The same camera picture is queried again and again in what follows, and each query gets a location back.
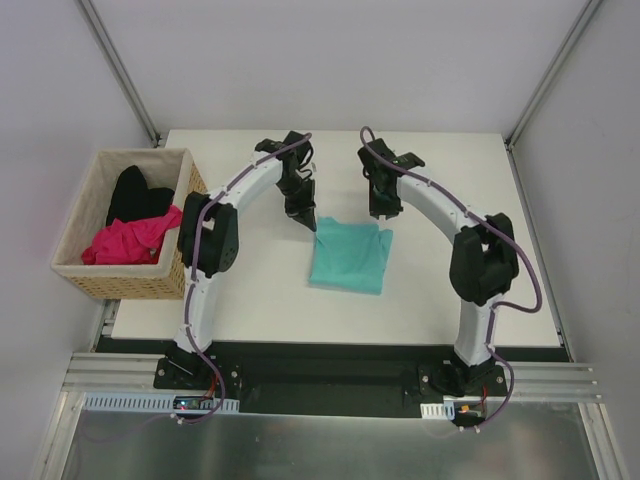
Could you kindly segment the teal t shirt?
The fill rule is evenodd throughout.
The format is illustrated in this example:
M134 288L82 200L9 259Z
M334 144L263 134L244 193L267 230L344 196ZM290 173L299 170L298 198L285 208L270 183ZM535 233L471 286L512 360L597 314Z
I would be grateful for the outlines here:
M375 223L317 222L309 284L314 287L380 295L394 233Z

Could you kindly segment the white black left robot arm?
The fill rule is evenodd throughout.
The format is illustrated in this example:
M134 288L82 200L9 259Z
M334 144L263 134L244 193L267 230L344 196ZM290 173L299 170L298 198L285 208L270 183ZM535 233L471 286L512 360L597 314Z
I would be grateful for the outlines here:
M213 314L224 273L239 254L240 216L275 186L284 197L286 216L316 231L315 180L307 169L313 154L309 133L290 131L281 141L266 138L226 184L187 196L177 241L185 270L183 320L159 382L172 380L188 389L222 383L222 374L204 356L214 341Z

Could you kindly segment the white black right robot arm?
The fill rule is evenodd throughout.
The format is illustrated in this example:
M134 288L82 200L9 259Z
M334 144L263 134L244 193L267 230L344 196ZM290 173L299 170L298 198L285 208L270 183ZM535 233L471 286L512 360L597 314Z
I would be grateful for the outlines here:
M509 217L477 217L436 181L425 162L409 152L395 155L383 139L358 151L369 182L369 211L376 219L398 216L403 204L416 208L452 245L450 283L461 299L458 335L449 362L429 374L431 387L462 397L481 388L495 367L490 349L495 324L492 307L503 299L519 274Z

